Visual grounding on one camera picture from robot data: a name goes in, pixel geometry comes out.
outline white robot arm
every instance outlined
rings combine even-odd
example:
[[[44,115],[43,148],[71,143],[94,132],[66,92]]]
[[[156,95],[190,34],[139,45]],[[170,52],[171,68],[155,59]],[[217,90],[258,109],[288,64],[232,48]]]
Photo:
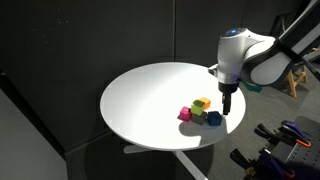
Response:
[[[300,17],[279,39],[262,36],[246,28],[232,29],[220,37],[218,66],[209,68],[219,81],[223,93],[223,114],[230,112],[231,94],[239,81],[269,86],[282,81],[295,63],[303,61],[320,80],[302,56],[310,46],[320,42],[320,3],[311,1]]]

